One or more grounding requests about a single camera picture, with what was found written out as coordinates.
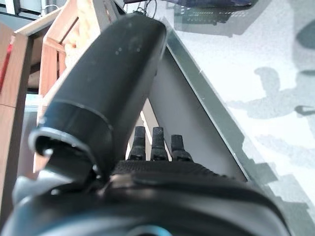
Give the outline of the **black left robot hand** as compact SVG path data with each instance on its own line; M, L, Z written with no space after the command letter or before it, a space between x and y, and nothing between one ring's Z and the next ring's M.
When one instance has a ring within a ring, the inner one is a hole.
M136 120L164 53L166 27L128 14L70 70L29 135L49 161L19 177L3 236L288 236L277 206L250 183L195 163L180 135Z

